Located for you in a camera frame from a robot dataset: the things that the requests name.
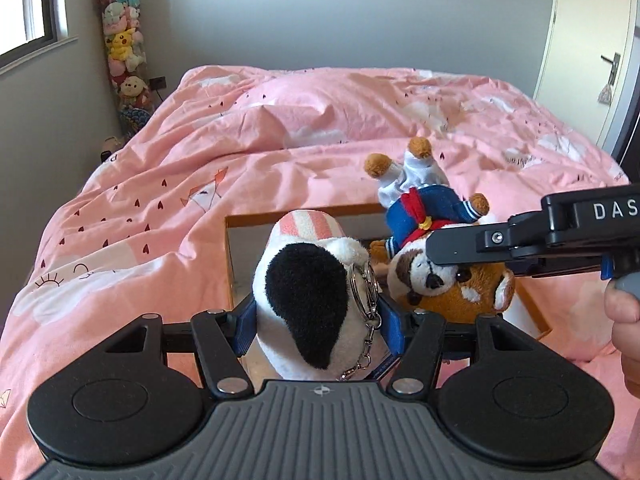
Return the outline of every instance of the pink duvet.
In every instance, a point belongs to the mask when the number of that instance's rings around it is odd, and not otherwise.
[[[376,202],[364,158],[400,157],[416,135],[431,139],[460,195],[488,197],[490,221],[537,209],[548,193],[627,183],[583,136],[488,78],[191,70],[44,231],[0,340],[0,478],[22,480],[42,462],[26,424],[42,381],[145,312],[180,322],[230,307],[225,216]],[[526,281],[554,329],[545,342],[614,397],[600,463],[638,480],[640,400],[610,345],[604,286],[593,275]],[[187,361],[175,367],[195,376]]]

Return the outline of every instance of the door handle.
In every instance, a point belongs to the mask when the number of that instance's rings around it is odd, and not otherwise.
[[[611,63],[611,72],[609,72],[609,82],[607,83],[610,86],[613,86],[613,84],[616,82],[616,76],[618,75],[618,68],[620,67],[621,58],[622,58],[622,55],[619,54],[618,52],[616,52],[616,55],[613,57],[613,59],[600,56],[600,59],[606,61],[607,63]]]

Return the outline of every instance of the white door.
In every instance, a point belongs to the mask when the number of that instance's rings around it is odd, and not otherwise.
[[[602,145],[628,66],[636,0],[556,0],[534,97],[560,120]],[[611,105],[598,102],[611,65],[622,56]]]

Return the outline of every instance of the text das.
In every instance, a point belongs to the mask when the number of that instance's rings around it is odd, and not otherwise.
[[[625,202],[621,202],[622,207],[617,200],[613,201],[612,205],[594,203],[593,212],[596,220],[604,220],[605,218],[624,218],[625,216],[636,216],[638,214],[638,207],[636,206],[636,199],[630,198]]]

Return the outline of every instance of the screw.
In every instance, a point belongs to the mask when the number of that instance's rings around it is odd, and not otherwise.
[[[392,387],[398,394],[412,395],[421,392],[424,388],[424,384],[422,384],[422,381],[419,381],[418,379],[406,377],[404,379],[394,381]]]
[[[244,392],[249,384],[240,377],[227,377],[218,381],[216,386],[224,394],[237,395]]]

